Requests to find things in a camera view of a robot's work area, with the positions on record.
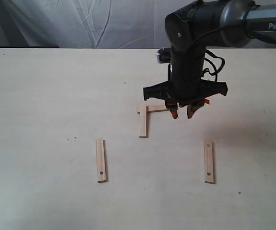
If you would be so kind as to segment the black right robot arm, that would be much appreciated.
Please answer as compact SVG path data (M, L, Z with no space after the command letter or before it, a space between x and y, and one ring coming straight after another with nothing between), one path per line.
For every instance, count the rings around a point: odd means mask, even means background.
M165 32L171 44L158 50L160 64L168 65L165 82L145 87L144 99L165 102L173 118L187 107L187 117L207 104L208 97L228 92L227 84L204 80L222 70L204 67L215 58L213 47L244 47L251 40L276 44L276 4L258 5L253 0L194 1L165 17Z

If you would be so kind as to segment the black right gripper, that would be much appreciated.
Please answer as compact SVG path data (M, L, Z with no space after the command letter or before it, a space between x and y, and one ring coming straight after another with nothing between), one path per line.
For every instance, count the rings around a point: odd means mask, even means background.
M187 52L171 48L168 80L144 87L144 100L155 98L165 101L165 107L173 119L178 118L178 104L181 107L188 105L187 117L191 119L198 109L210 104L207 97L216 94L227 95L227 84L217 81L224 65L225 60L222 57L204 46L190 48Z

